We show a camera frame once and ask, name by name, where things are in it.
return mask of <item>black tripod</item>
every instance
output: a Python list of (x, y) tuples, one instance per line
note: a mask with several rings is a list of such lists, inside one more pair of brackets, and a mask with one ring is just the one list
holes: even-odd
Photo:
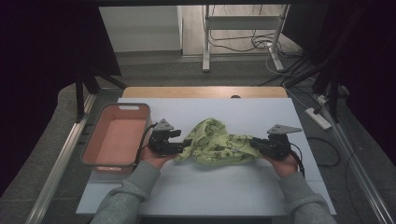
[(330, 114), (335, 122), (338, 123), (336, 107), (337, 107), (337, 98), (338, 98), (338, 81), (339, 76), (336, 69), (339, 67), (339, 55), (347, 42), (350, 34), (353, 29), (356, 27), (361, 15), (364, 13), (364, 10), (368, 6), (369, 0), (357, 0), (353, 4), (353, 11), (350, 15), (349, 19), (346, 21), (346, 25), (341, 30), (341, 34), (336, 41), (334, 48), (330, 51), (329, 56), (320, 64), (316, 65), (311, 71), (296, 77), (295, 79), (285, 82), (285, 87), (290, 88), (294, 85), (306, 80), (309, 77), (320, 72), (317, 80), (315, 81), (312, 89), (314, 93), (322, 93), (326, 89), (326, 87), (331, 82), (330, 88)]

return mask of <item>white table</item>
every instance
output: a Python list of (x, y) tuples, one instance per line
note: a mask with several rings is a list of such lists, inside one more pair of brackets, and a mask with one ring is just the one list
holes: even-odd
[[(169, 99), (120, 98), (120, 103), (146, 103), (153, 122), (165, 118), (182, 139), (200, 121), (215, 118), (226, 125), (228, 133), (251, 134), (267, 138), (266, 131), (275, 124), (302, 128), (289, 98), (272, 99)], [(304, 132), (288, 134), (304, 155), (306, 180), (320, 193), (335, 214)], [(141, 204), (142, 216), (169, 217), (273, 217), (285, 216), (284, 197), (271, 164), (255, 160), (241, 165), (207, 166), (193, 160), (169, 161), (161, 170), (151, 198)], [(106, 194), (125, 175), (103, 175), (92, 172), (78, 206), (78, 214), (94, 214)]]

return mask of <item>green cloth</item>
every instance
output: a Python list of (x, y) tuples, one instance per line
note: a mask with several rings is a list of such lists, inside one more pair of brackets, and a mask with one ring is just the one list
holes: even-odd
[(228, 134), (223, 123), (216, 119), (205, 119), (197, 124), (185, 140), (192, 140), (189, 147), (175, 158), (184, 161), (192, 155), (198, 163), (205, 165), (238, 164), (260, 158), (260, 152), (251, 147), (252, 136)]

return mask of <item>gray sleeve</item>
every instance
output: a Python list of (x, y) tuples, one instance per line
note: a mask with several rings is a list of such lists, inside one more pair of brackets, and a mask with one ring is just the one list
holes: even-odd
[(326, 201), (309, 188), (302, 173), (282, 178), (279, 186), (285, 195), (285, 211), (294, 219), (295, 224), (336, 223)]
[(160, 171), (141, 161), (134, 172), (122, 180), (122, 187), (111, 190), (102, 200), (91, 223), (134, 223), (139, 205), (154, 187)]

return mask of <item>person's right hand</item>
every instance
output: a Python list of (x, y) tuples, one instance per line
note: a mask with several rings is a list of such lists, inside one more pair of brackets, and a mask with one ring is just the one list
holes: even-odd
[(281, 178), (297, 172), (298, 162), (290, 154), (283, 161), (276, 161), (266, 156), (264, 156), (264, 158), (271, 162), (271, 164), (274, 166), (275, 172)]

